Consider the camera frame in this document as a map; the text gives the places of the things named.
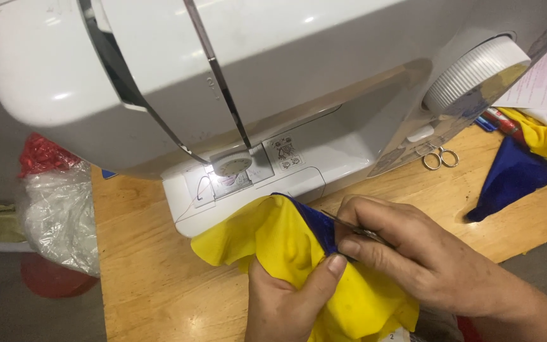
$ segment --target white sewing machine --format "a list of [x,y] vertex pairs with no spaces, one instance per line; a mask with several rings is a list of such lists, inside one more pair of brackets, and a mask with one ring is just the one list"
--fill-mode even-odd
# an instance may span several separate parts
[[547,0],[0,0],[0,100],[194,236],[444,144],[547,51]]

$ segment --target clear plastic bag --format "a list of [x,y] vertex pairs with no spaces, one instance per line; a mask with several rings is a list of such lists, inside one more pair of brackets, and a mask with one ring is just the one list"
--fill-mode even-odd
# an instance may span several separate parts
[[[47,139],[46,147],[35,144],[35,139],[34,135],[27,139],[21,156],[24,191],[16,207],[25,236],[33,250],[46,259],[98,277],[90,164]],[[39,158],[33,158],[36,151]],[[26,160],[31,160],[30,169],[36,167],[39,173],[25,172]],[[44,161],[55,167],[40,166]]]

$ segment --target wooden table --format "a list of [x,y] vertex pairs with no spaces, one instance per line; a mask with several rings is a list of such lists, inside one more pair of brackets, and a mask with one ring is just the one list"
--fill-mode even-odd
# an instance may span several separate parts
[[[475,205],[502,136],[470,127],[445,147],[455,168],[411,162],[311,203],[335,212],[344,195],[362,193],[422,209],[496,262],[547,242],[547,187],[479,223],[462,219]],[[242,341],[247,276],[214,268],[176,232],[159,181],[93,168],[94,210],[107,336],[110,341]]]

